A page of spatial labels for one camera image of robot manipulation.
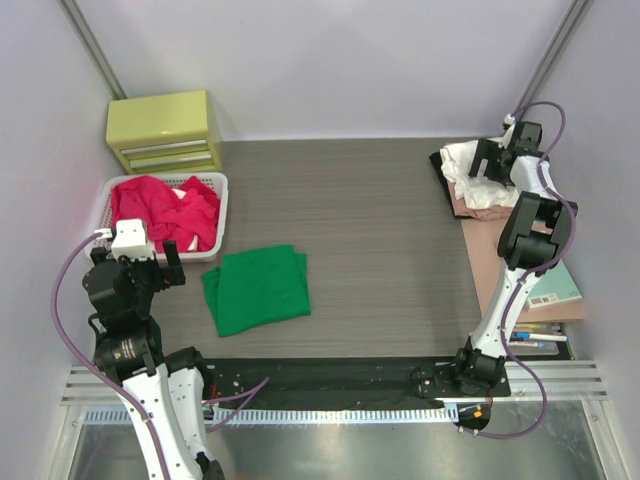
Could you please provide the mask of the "white plastic laundry basket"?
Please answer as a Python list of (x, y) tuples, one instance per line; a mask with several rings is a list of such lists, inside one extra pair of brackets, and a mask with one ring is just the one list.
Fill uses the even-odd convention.
[[(110, 228), (116, 225), (112, 222), (111, 211), (111, 189), (127, 180), (131, 180), (135, 177), (152, 176), (160, 179), (169, 186), (177, 188), (185, 182), (189, 177), (195, 176), (201, 180), (206, 186), (210, 187), (218, 194), (221, 199), (221, 209), (218, 222), (217, 244), (214, 248), (206, 252), (189, 252), (180, 253), (180, 258), (187, 262), (209, 262), (215, 259), (218, 252), (221, 249), (223, 243), (223, 237), (225, 233), (225, 224), (228, 207), (229, 185), (227, 177), (219, 172), (201, 172), (196, 174), (189, 173), (165, 173), (156, 175), (133, 175), (133, 176), (119, 176), (109, 180), (100, 194), (99, 200), (92, 212), (92, 218), (90, 220), (89, 230), (95, 231), (102, 228)], [(162, 253), (158, 252), (158, 256), (162, 258)]]

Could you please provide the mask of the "white t shirt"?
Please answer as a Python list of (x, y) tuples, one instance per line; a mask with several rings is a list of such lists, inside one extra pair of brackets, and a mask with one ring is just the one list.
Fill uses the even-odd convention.
[(439, 150), (440, 170), (446, 183), (453, 186), (454, 199), (463, 200), (472, 210), (513, 207), (518, 199), (515, 187), (469, 175), (477, 146), (478, 141), (471, 140), (450, 143)]

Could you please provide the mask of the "black t shirt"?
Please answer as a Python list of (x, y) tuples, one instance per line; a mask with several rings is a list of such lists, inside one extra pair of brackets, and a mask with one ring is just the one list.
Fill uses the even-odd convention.
[(456, 213), (455, 213), (455, 209), (454, 209), (454, 205), (453, 202), (451, 200), (451, 194), (450, 194), (450, 190), (449, 190), (449, 184), (447, 179), (445, 178), (443, 172), (442, 172), (442, 157), (439, 151), (432, 153), (429, 156), (429, 161), (431, 163), (431, 166), (433, 167), (437, 180), (441, 186), (441, 189), (443, 191), (445, 200), (451, 210), (452, 216), (456, 217)]

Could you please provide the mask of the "green t shirt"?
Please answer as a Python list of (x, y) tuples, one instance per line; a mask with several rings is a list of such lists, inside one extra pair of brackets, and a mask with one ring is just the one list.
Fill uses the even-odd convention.
[(201, 275), (218, 335), (310, 315), (307, 272), (307, 255), (292, 245), (224, 256), (220, 266)]

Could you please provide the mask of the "pink t shirt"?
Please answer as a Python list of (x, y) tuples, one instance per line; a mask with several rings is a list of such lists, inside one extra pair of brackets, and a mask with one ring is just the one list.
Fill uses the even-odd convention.
[(515, 206), (518, 192), (484, 178), (472, 178), (461, 185), (448, 181), (456, 218), (491, 221), (507, 218)]

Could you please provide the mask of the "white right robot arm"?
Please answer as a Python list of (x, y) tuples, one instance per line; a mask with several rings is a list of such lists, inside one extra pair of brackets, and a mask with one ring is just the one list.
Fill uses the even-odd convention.
[(451, 383), (460, 394), (489, 392), (501, 383), (510, 357), (509, 339), (525, 302), (540, 278), (554, 268), (570, 246), (578, 207), (557, 191), (548, 155), (539, 150), (542, 126), (508, 115), (498, 141), (481, 139), (470, 169), (514, 186), (519, 197), (499, 237), (502, 272), (487, 312), (456, 354)]

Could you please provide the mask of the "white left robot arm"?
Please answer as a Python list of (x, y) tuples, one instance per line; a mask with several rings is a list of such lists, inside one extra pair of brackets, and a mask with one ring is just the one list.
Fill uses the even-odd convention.
[(174, 242), (167, 264), (154, 255), (133, 260), (92, 249), (94, 263), (82, 285), (95, 309), (93, 363), (125, 406), (151, 479), (221, 479), (222, 467), (206, 441), (202, 400), (212, 375), (201, 353), (188, 347), (166, 355), (152, 317), (156, 293), (186, 277)]

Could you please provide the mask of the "red t shirt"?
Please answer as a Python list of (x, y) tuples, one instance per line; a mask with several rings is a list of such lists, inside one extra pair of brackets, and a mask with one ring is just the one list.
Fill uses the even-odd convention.
[(217, 193), (195, 176), (178, 189), (186, 192), (180, 200), (169, 186), (152, 176), (135, 177), (111, 189), (112, 222), (141, 219), (156, 250), (164, 251), (163, 242), (174, 240), (180, 253), (193, 235), (198, 236), (195, 252), (206, 252), (217, 244), (221, 199)]

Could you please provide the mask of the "pink desk mat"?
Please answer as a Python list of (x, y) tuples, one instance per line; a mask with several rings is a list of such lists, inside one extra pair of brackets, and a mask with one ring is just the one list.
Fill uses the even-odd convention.
[[(499, 275), (502, 272), (501, 259), (497, 255), (497, 244), (505, 223), (505, 219), (492, 221), (465, 219), (461, 221), (482, 315), (488, 309)], [(522, 310), (518, 323), (576, 323), (584, 319), (585, 310), (582, 301), (574, 300), (533, 310)]]

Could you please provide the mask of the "teal paperback book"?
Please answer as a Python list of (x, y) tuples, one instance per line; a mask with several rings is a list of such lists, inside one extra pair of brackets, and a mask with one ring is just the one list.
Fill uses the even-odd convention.
[(542, 275), (529, 293), (525, 310), (563, 305), (582, 299), (582, 294), (563, 261)]

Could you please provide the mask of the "yellow green drawer cabinet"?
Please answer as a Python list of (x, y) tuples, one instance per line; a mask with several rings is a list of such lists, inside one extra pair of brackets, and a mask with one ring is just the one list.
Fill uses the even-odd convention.
[(129, 174), (222, 169), (222, 139), (205, 90), (113, 100), (106, 142)]

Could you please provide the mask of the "white marker pen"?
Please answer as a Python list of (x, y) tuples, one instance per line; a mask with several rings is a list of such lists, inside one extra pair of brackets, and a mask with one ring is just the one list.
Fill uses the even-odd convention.
[(566, 343), (565, 335), (548, 335), (519, 332), (508, 341), (510, 346), (527, 346), (531, 348), (551, 348), (557, 344)]

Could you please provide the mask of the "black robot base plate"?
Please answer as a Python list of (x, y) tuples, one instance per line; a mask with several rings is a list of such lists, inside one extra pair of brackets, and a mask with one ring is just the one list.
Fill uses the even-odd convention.
[(501, 372), (487, 386), (473, 378), (467, 385), (450, 356), (344, 358), (208, 358), (217, 392), (249, 389), (268, 377), (267, 391), (295, 395), (305, 392), (371, 394), (377, 391), (416, 393), (420, 398), (494, 398), (511, 394), (507, 374)]

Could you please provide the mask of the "aluminium slotted rail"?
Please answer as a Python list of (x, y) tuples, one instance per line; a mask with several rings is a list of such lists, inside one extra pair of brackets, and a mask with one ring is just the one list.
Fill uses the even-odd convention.
[[(222, 423), (232, 414), (228, 409), (214, 409), (205, 415), (205, 425)], [(384, 410), (384, 411), (285, 411), (242, 410), (224, 426), (302, 426), (302, 425), (360, 425), (360, 424), (421, 424), (457, 423), (455, 404), (440, 409)], [(130, 425), (131, 419), (124, 407), (104, 406), (87, 409), (83, 425)]]

